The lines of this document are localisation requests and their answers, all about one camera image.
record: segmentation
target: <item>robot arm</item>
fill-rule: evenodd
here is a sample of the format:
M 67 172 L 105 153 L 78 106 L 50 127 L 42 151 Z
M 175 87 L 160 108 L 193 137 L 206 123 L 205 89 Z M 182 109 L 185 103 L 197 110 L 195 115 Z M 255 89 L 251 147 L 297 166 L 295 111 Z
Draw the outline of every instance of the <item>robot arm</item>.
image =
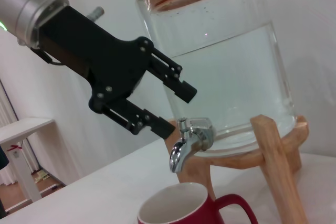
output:
M 90 109 L 105 114 L 134 135 L 144 127 L 162 138 L 169 122 L 127 100 L 146 71 L 189 103 L 197 90 L 179 80 L 182 67 L 145 37 L 118 40 L 72 7 L 68 0 L 0 0 L 3 26 L 48 63 L 51 55 L 92 87 Z

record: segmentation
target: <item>water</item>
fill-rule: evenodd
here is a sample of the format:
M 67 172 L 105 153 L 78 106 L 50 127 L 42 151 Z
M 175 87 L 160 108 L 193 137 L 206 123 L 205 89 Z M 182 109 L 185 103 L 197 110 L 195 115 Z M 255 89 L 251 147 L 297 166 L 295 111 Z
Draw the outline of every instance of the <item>water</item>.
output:
M 167 95 L 176 117 L 208 117 L 217 130 L 213 147 L 201 156 L 230 155 L 257 148 L 249 123 L 263 114 L 280 136 L 296 123 L 272 24 L 173 58 L 182 79 L 197 90 L 189 104 Z

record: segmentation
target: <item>green indicator light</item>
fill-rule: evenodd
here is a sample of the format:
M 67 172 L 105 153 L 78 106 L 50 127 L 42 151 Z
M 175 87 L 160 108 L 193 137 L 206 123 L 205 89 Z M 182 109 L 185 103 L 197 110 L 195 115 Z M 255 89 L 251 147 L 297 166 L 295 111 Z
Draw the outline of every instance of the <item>green indicator light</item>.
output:
M 2 24 L 1 22 L 0 22 L 0 27 L 2 27 L 5 31 L 7 31 L 7 28 L 6 28 L 5 25 Z

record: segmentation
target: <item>glass jar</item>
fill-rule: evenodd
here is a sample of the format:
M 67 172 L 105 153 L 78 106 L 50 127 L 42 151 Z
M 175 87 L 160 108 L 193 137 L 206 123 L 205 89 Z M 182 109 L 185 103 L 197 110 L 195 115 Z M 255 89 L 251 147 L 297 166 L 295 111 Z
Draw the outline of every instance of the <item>glass jar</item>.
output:
M 185 103 L 166 89 L 176 119 L 209 118 L 212 148 L 198 156 L 256 149 L 250 118 L 275 120 L 280 136 L 296 124 L 266 0 L 137 0 L 157 49 L 183 67 L 198 93 Z

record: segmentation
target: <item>curtain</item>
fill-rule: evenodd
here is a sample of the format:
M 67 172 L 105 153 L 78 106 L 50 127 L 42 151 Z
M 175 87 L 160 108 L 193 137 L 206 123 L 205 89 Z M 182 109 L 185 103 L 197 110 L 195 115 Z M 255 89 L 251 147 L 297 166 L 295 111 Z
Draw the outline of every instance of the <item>curtain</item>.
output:
M 5 90 L 0 83 L 0 127 L 4 127 L 8 124 L 16 122 L 16 115 L 12 109 L 12 106 L 7 98 Z M 39 169 L 37 160 L 35 159 L 34 153 L 30 148 L 28 141 L 25 139 L 21 143 L 18 143 L 22 147 L 19 151 L 22 152 L 26 159 L 27 165 L 31 172 Z M 15 176 L 15 170 L 12 164 L 9 163 L 5 168 L 0 170 L 0 184 L 10 185 L 17 181 Z

